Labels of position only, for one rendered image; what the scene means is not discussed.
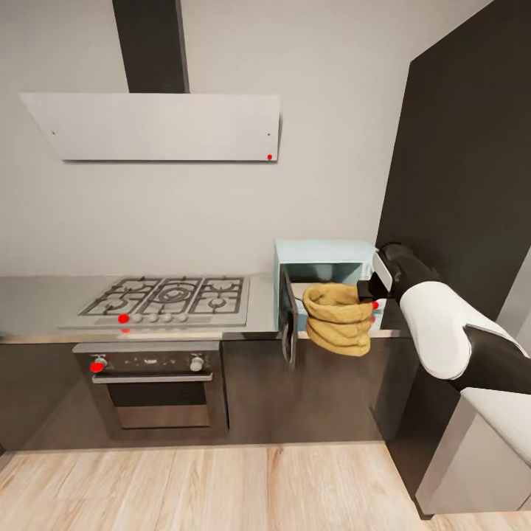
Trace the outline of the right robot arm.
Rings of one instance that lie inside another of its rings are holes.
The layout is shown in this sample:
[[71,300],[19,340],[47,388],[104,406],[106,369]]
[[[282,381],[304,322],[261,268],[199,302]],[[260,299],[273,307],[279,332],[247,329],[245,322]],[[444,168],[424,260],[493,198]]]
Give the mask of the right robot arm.
[[531,468],[531,359],[498,324],[402,243],[386,243],[357,281],[359,302],[396,299],[420,363],[446,380]]

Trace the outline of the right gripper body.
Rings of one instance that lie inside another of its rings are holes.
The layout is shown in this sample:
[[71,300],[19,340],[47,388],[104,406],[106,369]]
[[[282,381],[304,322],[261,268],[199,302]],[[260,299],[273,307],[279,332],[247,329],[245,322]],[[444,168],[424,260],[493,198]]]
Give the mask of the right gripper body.
[[363,302],[366,299],[395,299],[395,296],[390,296],[389,292],[385,288],[378,287],[372,278],[367,281],[357,281],[356,288],[358,290],[359,302]]

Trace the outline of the popcorn bag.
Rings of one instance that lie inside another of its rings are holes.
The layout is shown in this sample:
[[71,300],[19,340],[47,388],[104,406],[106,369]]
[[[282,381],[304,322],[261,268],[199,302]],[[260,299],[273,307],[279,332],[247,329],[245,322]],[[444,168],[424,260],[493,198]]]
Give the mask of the popcorn bag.
[[354,285],[312,285],[302,297],[309,339],[328,352],[361,357],[369,352],[372,299],[359,302]]

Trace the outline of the microwave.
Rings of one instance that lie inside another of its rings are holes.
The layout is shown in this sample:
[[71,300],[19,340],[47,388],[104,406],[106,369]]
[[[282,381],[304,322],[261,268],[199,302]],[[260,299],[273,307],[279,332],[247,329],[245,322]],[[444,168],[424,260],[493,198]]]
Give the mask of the microwave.
[[[274,244],[274,284],[288,372],[294,372],[298,311],[312,285],[357,285],[372,278],[369,267],[378,248],[365,240],[284,240]],[[387,299],[375,299],[384,309]]]

